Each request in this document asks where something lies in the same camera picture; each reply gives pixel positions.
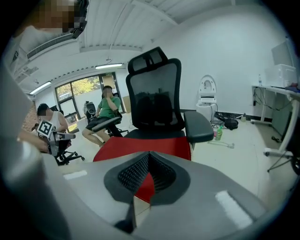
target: person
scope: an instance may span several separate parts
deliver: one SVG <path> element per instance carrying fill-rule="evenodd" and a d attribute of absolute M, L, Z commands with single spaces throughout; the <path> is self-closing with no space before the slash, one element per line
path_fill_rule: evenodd
<path fill-rule="evenodd" d="M 77 0 L 41 0 L 10 39 L 0 61 L 0 89 L 10 89 L 10 91 L 5 91 L 0 95 L 0 109 L 2 113 L 6 113 L 8 111 L 7 102 L 11 103 L 9 107 L 22 104 L 22 109 L 16 113 L 15 117 L 18 121 L 14 122 L 14 128 L 7 127 L 11 125 L 10 117 L 1 118 L 0 132 L 2 137 L 13 137 L 17 138 L 18 141 L 27 141 L 40 151 L 48 152 L 48 145 L 44 141 L 21 128 L 32 102 L 14 81 L 13 69 L 19 57 L 20 41 L 27 27 L 33 26 L 38 30 L 49 32 L 66 28 L 66 26 L 74 24 L 72 16 L 75 15 L 75 8 L 78 5 Z"/>
<path fill-rule="evenodd" d="M 38 126 L 39 124 L 36 123 L 34 127 L 31 129 L 31 133 L 34 134 L 35 136 L 38 136 L 38 132 L 37 132 Z"/>
<path fill-rule="evenodd" d="M 68 128 L 64 115 L 61 112 L 52 111 L 46 103 L 42 103 L 38 106 L 37 115 L 41 118 L 41 120 L 51 122 L 58 133 L 64 133 Z"/>
<path fill-rule="evenodd" d="M 99 145 L 100 147 L 103 146 L 103 142 L 101 142 L 100 139 L 96 136 L 93 136 L 94 133 L 92 131 L 92 128 L 100 123 L 114 118 L 116 116 L 115 113 L 118 111 L 121 104 L 121 100 L 118 97 L 113 96 L 113 89 L 111 86 L 105 86 L 103 88 L 103 95 L 104 98 L 101 100 L 96 111 L 96 118 L 94 118 L 82 131 L 82 135 L 86 139 L 88 139 L 92 143 Z M 111 125 L 110 128 L 115 128 L 112 131 L 118 132 L 115 125 Z M 96 132 L 96 134 L 100 138 L 102 138 L 104 142 L 107 142 L 110 139 L 110 136 L 107 133 L 105 133 L 105 129 Z"/>

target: white desk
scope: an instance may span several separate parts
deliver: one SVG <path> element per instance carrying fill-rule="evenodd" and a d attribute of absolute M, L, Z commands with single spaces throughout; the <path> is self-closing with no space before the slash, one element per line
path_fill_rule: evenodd
<path fill-rule="evenodd" d="M 251 123 L 260 123 L 260 124 L 267 124 L 267 125 L 272 125 L 270 122 L 265 122 L 265 114 L 266 114 L 266 110 L 267 110 L 267 106 L 266 105 L 266 91 L 272 91 L 275 93 L 280 93 L 280 94 L 284 94 L 287 96 L 289 101 L 292 101 L 292 117 L 289 123 L 289 127 L 287 129 L 287 132 L 285 134 L 285 138 L 283 139 L 279 149 L 271 149 L 271 148 L 265 148 L 264 149 L 264 154 L 266 156 L 272 155 L 272 156 L 279 156 L 281 157 L 282 155 L 284 155 L 285 157 L 292 157 L 293 154 L 289 151 L 285 152 L 286 147 L 293 135 L 293 131 L 294 128 L 296 126 L 297 123 L 297 119 L 298 119 L 298 112 L 299 112 L 299 106 L 300 106 L 300 93 L 297 92 L 293 92 L 293 91 L 289 91 L 289 90 L 285 90 L 285 89 L 280 89 L 280 88 L 274 88 L 271 86 L 259 86 L 259 85 L 252 85 L 252 88 L 261 88 L 264 98 L 262 99 L 263 101 L 263 107 L 262 107 L 262 117 L 260 120 L 251 120 Z"/>

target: chair headrest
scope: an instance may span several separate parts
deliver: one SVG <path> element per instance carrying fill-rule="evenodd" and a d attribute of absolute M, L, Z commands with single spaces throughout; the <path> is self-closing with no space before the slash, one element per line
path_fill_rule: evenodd
<path fill-rule="evenodd" d="M 167 62 L 168 58 L 163 50 L 160 47 L 156 47 L 130 60 L 128 63 L 128 72 L 130 75 L 149 72 L 163 66 Z"/>

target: floor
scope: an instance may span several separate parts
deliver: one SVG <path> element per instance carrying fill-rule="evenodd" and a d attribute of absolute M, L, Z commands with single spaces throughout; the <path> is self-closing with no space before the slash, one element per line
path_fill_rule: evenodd
<path fill-rule="evenodd" d="M 124 114 L 122 130 L 132 131 L 131 115 Z M 277 132 L 266 125 L 252 125 L 249 121 L 239 122 L 236 130 L 223 130 L 222 142 L 232 144 L 234 149 L 207 142 L 197 143 L 192 153 L 192 161 L 214 167 L 242 185 L 262 200 L 267 209 L 273 209 L 282 204 L 293 187 L 297 175 L 290 163 L 267 173 L 267 169 L 278 160 L 278 157 L 263 155 L 265 147 L 278 148 L 279 143 L 271 139 L 280 139 Z M 85 157 L 85 162 L 92 162 L 99 147 L 84 139 L 81 133 L 72 140 L 70 151 L 77 151 Z M 77 159 L 72 164 L 82 163 Z M 150 205 L 135 197 L 136 222 L 139 225 L 150 211 Z"/>

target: ceiling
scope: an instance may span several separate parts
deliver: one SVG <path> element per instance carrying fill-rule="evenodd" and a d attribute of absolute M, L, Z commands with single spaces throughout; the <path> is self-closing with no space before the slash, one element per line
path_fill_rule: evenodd
<path fill-rule="evenodd" d="M 88 24 L 74 45 L 77 50 L 67 51 L 65 56 L 59 52 L 56 58 L 50 54 L 52 50 L 44 53 L 49 56 L 45 66 L 41 65 L 42 61 L 36 61 L 38 71 L 22 80 L 20 85 L 30 91 L 78 68 L 106 64 L 106 59 L 126 63 L 140 54 L 145 45 L 190 17 L 229 6 L 232 1 L 238 0 L 90 0 Z M 61 35 L 28 28 L 20 46 L 25 53 L 29 53 Z M 19 66 L 33 67 L 33 62 L 29 60 Z"/>

